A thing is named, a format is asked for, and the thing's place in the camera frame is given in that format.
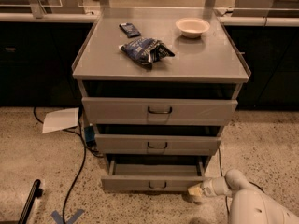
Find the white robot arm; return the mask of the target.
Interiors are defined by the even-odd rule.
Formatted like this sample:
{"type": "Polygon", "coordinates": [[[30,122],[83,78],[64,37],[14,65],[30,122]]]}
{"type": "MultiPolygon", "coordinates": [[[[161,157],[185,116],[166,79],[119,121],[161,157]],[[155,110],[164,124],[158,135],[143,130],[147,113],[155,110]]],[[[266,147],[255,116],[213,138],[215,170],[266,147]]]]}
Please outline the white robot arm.
{"type": "Polygon", "coordinates": [[[237,169],[188,188],[193,197],[232,199],[229,224],[299,224],[299,217],[250,183],[237,169]]]}

